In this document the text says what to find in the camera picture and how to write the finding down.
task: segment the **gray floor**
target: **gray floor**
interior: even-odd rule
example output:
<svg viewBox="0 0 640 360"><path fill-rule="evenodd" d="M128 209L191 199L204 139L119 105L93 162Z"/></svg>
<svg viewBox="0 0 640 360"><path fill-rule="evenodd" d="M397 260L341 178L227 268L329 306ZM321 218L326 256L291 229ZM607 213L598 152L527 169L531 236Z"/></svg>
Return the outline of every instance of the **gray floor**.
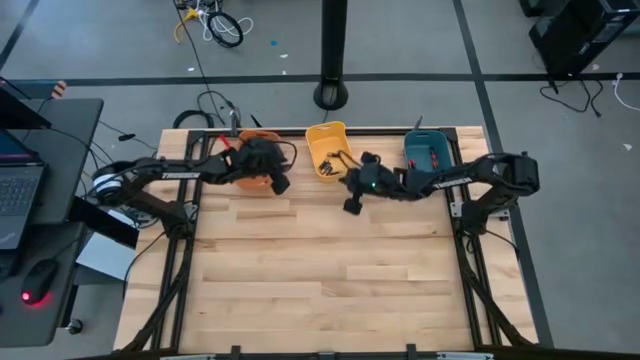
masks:
<svg viewBox="0 0 640 360"><path fill-rule="evenodd" d="M516 0L463 0L484 73L541 73L527 37L533 20ZM256 27L237 49L205 43L189 24L208 76L317 74L320 59L318 0L228 0L234 16ZM0 44L27 1L0 3ZM469 74L451 0L352 0L346 73ZM176 14L169 1L117 5L100 0L41 0L11 57L9 79L197 77L188 43L172 38ZM640 71L640 38L620 37L594 64L595 72ZM315 83L215 85L265 126L308 126L324 112L311 100ZM540 97L543 83L490 82L487 90L505 150L528 150L540 162L542 190L523 199L522 213L542 297L557 347L640 353L640 254L634 219L640 201L640 114L623 108L611 84L597 105L604 114L578 114ZM589 82L592 90L594 82ZM347 106L330 120L352 126L484 125L472 82L350 82ZM175 116L196 107L201 85L71 87L66 97L101 97L102 120L157 143ZM623 82L624 98L640 106L640 82ZM582 106L578 84L560 98ZM201 126L197 119L190 125ZM114 159L148 155L120 143L100 127L96 142ZM627 151L624 144L634 146ZM63 359L111 349L121 299L118 286L95 286L79 295L75 313L88 324L76 337L61 332L44 348L0 350L0 359ZM108 299L96 311L92 299Z"/></svg>

